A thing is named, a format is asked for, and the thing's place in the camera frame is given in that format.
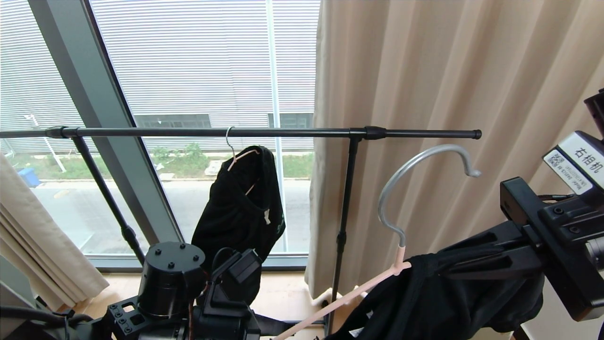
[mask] curtain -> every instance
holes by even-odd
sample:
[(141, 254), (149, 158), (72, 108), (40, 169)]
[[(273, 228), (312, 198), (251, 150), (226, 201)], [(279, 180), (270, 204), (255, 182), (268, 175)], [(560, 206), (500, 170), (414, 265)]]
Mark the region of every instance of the curtain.
[[(582, 100), (604, 87), (602, 1), (322, 1), (314, 124), (343, 128), (481, 129), (479, 140), (361, 142), (339, 291), (385, 270), (397, 238), (377, 217), (382, 187), (408, 159), (457, 143), (416, 166), (390, 197), (407, 256), (439, 249), (505, 218), (499, 182), (520, 176), (539, 194), (569, 189), (541, 157), (570, 132), (599, 137)], [(313, 297), (332, 285), (348, 140), (316, 139), (311, 245)]]
[(0, 253), (53, 310), (95, 297), (109, 285), (1, 154)]

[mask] street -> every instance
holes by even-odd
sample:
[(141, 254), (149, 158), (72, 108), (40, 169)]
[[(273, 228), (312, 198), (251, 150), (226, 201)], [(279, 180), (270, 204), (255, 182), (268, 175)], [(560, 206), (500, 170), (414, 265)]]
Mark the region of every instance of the street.
[[(310, 240), (310, 181), (284, 183), (287, 252), (308, 252)], [(211, 181), (167, 181), (163, 183), (170, 207), (187, 242), (191, 240), (201, 212), (208, 201)], [(116, 185), (108, 181), (126, 221), (137, 233), (147, 252), (149, 244)], [(122, 239), (120, 227), (93, 181), (46, 182), (32, 189), (54, 221), (85, 254), (132, 253)], [(283, 237), (273, 252), (284, 252)]]

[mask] metal hook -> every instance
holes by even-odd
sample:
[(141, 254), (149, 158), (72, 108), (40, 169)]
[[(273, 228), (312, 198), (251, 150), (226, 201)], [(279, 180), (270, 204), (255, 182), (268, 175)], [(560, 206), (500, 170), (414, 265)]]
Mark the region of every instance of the metal hook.
[(231, 131), (231, 129), (232, 129), (232, 128), (234, 128), (234, 126), (230, 126), (228, 129), (226, 129), (226, 135), (225, 135), (225, 138), (226, 138), (226, 140), (227, 140), (227, 141), (226, 141), (226, 144), (227, 144), (228, 146), (230, 146), (230, 147), (231, 147), (231, 151), (233, 152), (233, 163), (234, 163), (234, 162), (235, 162), (235, 149), (234, 149), (234, 148), (233, 148), (233, 146), (232, 146), (232, 145), (231, 145), (231, 144), (228, 142), (228, 133), (229, 133), (229, 131)]
[(464, 172), (466, 173), (467, 176), (478, 177), (481, 175), (480, 171), (472, 168), (472, 163), (470, 162), (470, 154), (468, 153), (468, 151), (465, 148), (463, 148), (459, 145), (456, 145), (456, 144), (443, 144), (443, 145), (437, 145), (433, 148), (429, 148), (427, 150), (424, 150), (424, 151), (418, 153), (417, 155), (415, 155), (415, 157), (408, 160), (403, 166), (401, 166), (394, 173), (394, 175), (392, 175), (392, 177), (390, 177), (390, 179), (388, 180), (388, 183), (386, 183), (386, 185), (382, 189), (382, 193), (379, 196), (379, 201), (377, 204), (377, 215), (379, 217), (380, 222), (382, 222), (384, 224), (384, 226), (386, 226), (387, 228), (392, 229), (392, 231), (397, 233), (397, 235), (400, 238), (399, 247), (405, 247), (405, 243), (406, 243), (405, 232), (402, 229), (400, 229), (400, 228), (396, 227), (395, 225), (393, 225), (392, 223), (390, 223), (388, 221), (388, 219), (386, 218), (386, 200), (390, 196), (390, 192), (394, 188), (394, 185), (396, 184), (396, 182), (398, 182), (399, 179), (407, 173), (407, 171), (409, 171), (411, 168), (413, 168), (416, 164), (418, 164), (422, 160), (427, 159), (428, 157), (430, 157), (432, 155), (436, 155), (436, 154), (439, 154), (441, 152), (446, 152), (446, 151), (455, 151), (461, 156), (461, 161), (463, 162)]

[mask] black clothes rail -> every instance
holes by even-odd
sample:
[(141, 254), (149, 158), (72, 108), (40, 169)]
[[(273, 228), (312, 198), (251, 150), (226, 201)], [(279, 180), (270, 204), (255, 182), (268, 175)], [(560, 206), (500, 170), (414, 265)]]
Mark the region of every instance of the black clothes rail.
[[(141, 265), (144, 263), (143, 252), (134, 235), (134, 231), (127, 225), (103, 177), (95, 165), (86, 142), (82, 137), (225, 137), (227, 129), (187, 129), (187, 128), (70, 128), (68, 126), (55, 126), (45, 130), (0, 131), (0, 138), (28, 138), (49, 137), (54, 139), (71, 139), (78, 152), (84, 158), (101, 193), (120, 225), (122, 236), (134, 251)], [(325, 137), (348, 138), (348, 164), (344, 184), (344, 197), (340, 228), (336, 238), (336, 264), (333, 273), (332, 302), (337, 299), (340, 271), (342, 269), (342, 255), (346, 244), (346, 225), (352, 194), (352, 183), (355, 174), (356, 153), (361, 140), (377, 140), (383, 138), (469, 138), (479, 139), (480, 130), (408, 130), (385, 129), (379, 126), (365, 126), (364, 128), (312, 128), (312, 129), (245, 129), (231, 128), (229, 137)], [(326, 325), (326, 333), (331, 334), (333, 329), (333, 312), (330, 313)]]

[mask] gray window mullion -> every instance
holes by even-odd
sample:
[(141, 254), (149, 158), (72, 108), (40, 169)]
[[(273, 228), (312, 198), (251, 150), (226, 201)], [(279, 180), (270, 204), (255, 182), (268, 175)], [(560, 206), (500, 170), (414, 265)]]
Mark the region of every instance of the gray window mullion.
[[(30, 0), (65, 86), (87, 127), (133, 126), (111, 63), (85, 2)], [(183, 241), (140, 138), (93, 139), (149, 244)]]

